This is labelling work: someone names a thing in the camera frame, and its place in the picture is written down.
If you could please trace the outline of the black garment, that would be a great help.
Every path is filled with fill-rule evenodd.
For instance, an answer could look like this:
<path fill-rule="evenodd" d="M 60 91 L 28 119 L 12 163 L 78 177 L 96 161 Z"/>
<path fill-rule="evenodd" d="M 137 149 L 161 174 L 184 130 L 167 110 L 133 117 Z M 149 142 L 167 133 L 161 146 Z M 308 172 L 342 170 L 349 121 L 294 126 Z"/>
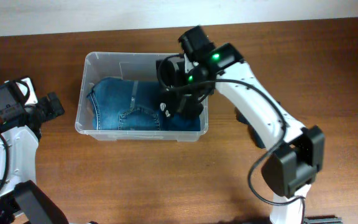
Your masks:
<path fill-rule="evenodd" d="M 237 121 L 247 126 L 248 133 L 254 144 L 260 149 L 265 149 L 265 144 L 261 140 L 260 136 L 257 134 L 257 131 L 250 125 L 245 116 L 238 110 L 238 108 L 234 108 L 234 111 L 236 114 Z"/>
<path fill-rule="evenodd" d="M 204 110 L 202 103 L 193 95 L 182 95 L 177 92 L 162 93 L 158 108 L 167 118 L 179 116 L 184 119 L 195 119 Z"/>

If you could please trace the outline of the blue shirt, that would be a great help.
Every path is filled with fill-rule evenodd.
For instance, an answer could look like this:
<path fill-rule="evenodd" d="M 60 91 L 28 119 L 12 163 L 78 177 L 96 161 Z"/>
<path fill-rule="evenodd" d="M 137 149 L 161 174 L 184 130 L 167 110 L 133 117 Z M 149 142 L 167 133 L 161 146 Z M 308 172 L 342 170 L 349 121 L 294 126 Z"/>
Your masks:
<path fill-rule="evenodd" d="M 180 115 L 175 115 L 163 119 L 162 129 L 164 131 L 200 131 L 201 123 L 199 118 L 186 119 Z"/>

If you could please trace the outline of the dark blue jeans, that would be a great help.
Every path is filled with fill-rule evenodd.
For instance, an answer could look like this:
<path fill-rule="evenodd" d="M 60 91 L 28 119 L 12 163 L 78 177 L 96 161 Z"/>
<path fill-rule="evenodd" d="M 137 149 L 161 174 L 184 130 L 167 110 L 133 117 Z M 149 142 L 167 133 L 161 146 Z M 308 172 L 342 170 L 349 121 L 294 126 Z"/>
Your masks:
<path fill-rule="evenodd" d="M 157 82 L 102 79 L 87 94 L 95 130 L 161 131 L 160 87 Z"/>

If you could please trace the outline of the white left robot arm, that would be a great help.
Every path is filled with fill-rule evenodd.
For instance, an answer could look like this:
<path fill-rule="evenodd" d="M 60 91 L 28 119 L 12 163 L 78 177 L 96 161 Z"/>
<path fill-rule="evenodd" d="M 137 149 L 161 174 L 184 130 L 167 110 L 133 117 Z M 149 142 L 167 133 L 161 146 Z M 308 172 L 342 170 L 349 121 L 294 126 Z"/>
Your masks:
<path fill-rule="evenodd" d="M 64 112 L 54 92 L 38 99 L 30 78 L 0 86 L 0 223 L 21 215 L 28 223 L 68 223 L 37 186 L 35 170 L 41 125 Z"/>

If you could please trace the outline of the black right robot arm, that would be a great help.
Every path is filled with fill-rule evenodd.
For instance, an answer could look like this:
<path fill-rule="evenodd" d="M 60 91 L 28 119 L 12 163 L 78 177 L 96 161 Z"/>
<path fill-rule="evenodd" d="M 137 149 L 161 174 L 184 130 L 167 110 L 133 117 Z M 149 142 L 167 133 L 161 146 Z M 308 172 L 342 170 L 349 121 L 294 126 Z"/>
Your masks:
<path fill-rule="evenodd" d="M 214 92 L 225 96 L 264 149 L 250 167 L 260 169 L 273 192 L 270 223 L 341 223 L 335 216 L 305 215 L 306 195 L 323 168 L 325 136 L 290 115 L 260 84 L 250 65 L 230 43 L 216 46 L 200 26 L 182 34 L 181 53 L 156 63 L 162 92 L 160 110 L 166 118 L 194 118 Z"/>

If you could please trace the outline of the clear plastic storage bin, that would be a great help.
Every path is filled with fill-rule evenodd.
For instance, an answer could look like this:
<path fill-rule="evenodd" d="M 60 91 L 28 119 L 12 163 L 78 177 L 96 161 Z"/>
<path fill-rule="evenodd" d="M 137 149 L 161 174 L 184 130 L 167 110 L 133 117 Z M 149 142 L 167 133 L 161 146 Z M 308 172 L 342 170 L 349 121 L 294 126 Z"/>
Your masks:
<path fill-rule="evenodd" d="M 178 142 L 195 142 L 207 133 L 208 99 L 202 104 L 199 131 L 105 131 L 93 128 L 93 105 L 87 99 L 92 87 L 106 77 L 124 80 L 157 81 L 155 62 L 163 60 L 165 53 L 124 53 L 91 52 L 85 57 L 85 66 L 76 114 L 75 129 L 80 134 L 89 135 L 99 141 L 130 140 L 174 140 Z"/>

